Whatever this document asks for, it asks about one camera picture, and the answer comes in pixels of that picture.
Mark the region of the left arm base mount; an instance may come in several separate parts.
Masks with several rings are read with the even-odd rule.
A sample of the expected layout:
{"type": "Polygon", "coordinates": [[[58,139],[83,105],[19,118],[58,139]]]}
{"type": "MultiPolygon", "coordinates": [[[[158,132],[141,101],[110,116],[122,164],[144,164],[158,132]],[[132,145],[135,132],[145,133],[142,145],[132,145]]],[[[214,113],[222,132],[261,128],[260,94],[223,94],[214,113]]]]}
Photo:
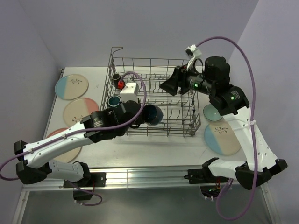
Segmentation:
{"type": "Polygon", "coordinates": [[[91,173],[88,181],[70,182],[64,180],[63,187],[65,189],[73,188],[73,199],[76,202],[83,203],[91,200],[96,187],[105,187],[106,176],[105,172],[91,173]]]}

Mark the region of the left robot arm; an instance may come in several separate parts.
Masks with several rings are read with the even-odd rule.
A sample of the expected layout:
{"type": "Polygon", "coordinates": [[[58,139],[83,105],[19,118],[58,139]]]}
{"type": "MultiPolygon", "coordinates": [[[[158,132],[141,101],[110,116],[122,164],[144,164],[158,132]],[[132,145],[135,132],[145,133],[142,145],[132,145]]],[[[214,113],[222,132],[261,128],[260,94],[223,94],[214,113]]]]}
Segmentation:
{"type": "Polygon", "coordinates": [[[86,163],[65,163],[55,158],[78,147],[123,136],[139,119],[143,108],[144,104],[135,101],[120,103],[116,107],[92,112],[67,130],[39,142],[16,142],[15,153],[20,156],[16,164],[18,178],[23,184],[53,178],[79,186],[88,185],[91,173],[86,163]]]}

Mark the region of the dark green mug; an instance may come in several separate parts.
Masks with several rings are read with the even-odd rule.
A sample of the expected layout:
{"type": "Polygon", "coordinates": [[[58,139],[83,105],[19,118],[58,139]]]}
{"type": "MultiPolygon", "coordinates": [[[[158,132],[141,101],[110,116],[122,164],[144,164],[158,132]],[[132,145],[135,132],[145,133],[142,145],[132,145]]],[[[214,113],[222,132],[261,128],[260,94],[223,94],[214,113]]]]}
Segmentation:
{"type": "Polygon", "coordinates": [[[119,106],[122,103],[122,99],[118,95],[112,95],[107,100],[107,106],[108,108],[115,108],[119,106]]]}

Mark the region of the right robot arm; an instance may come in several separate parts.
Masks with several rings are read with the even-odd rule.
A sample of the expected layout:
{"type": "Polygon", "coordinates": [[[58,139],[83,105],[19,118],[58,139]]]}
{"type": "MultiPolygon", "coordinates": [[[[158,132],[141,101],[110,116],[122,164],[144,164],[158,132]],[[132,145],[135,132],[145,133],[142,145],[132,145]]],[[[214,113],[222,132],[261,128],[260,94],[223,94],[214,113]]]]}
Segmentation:
{"type": "Polygon", "coordinates": [[[251,190],[285,170],[287,163],[271,151],[251,117],[253,104],[241,88],[230,83],[229,74],[230,65],[226,59],[212,56],[205,60],[202,73],[186,65],[177,66],[159,87],[172,96],[190,90],[208,95],[211,105],[234,131],[246,160],[225,161],[214,157],[202,165],[199,178],[204,182],[212,182],[217,177],[236,179],[245,189],[251,190]]]}

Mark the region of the dark blue mug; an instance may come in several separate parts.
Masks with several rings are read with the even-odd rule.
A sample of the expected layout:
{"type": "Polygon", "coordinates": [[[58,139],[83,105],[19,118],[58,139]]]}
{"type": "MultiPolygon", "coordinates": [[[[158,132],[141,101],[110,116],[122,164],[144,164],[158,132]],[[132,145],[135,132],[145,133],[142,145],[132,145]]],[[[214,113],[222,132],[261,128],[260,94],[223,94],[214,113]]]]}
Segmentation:
{"type": "Polygon", "coordinates": [[[149,104],[143,108],[142,118],[146,124],[156,126],[161,123],[163,112],[158,106],[149,104]]]}

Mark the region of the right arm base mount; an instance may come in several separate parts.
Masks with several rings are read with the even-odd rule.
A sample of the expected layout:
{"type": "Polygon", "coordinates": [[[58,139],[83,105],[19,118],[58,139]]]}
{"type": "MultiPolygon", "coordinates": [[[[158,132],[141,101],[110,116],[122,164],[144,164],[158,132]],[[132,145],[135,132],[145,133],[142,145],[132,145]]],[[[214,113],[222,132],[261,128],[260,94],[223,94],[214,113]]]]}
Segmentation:
{"type": "Polygon", "coordinates": [[[228,178],[221,176],[215,177],[203,168],[187,170],[184,179],[187,180],[189,184],[199,184],[204,199],[210,199],[211,201],[218,197],[221,191],[221,184],[228,181],[228,178]]]}

